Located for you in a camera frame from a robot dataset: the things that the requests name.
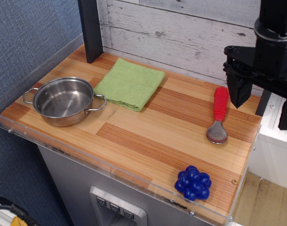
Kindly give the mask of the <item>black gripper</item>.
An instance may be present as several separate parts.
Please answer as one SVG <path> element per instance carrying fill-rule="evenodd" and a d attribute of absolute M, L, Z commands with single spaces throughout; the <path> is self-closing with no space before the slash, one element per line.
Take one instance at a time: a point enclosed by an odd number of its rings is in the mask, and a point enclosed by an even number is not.
<path fill-rule="evenodd" d="M 258 36 L 255 47 L 227 46 L 224 53 L 223 70 L 236 108 L 250 98 L 253 85 L 287 99 L 287 35 Z M 278 128 L 287 130 L 287 100 Z"/>

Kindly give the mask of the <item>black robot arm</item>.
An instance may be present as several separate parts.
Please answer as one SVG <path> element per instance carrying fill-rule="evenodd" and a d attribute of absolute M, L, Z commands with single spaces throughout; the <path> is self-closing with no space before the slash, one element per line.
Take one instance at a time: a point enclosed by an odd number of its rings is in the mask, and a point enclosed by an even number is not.
<path fill-rule="evenodd" d="M 263 88 L 256 111 L 262 116 L 272 93 L 284 98 L 278 128 L 287 130 L 287 0 L 263 0 L 254 31 L 255 47 L 224 49 L 230 99 L 239 108 L 250 98 L 252 86 Z"/>

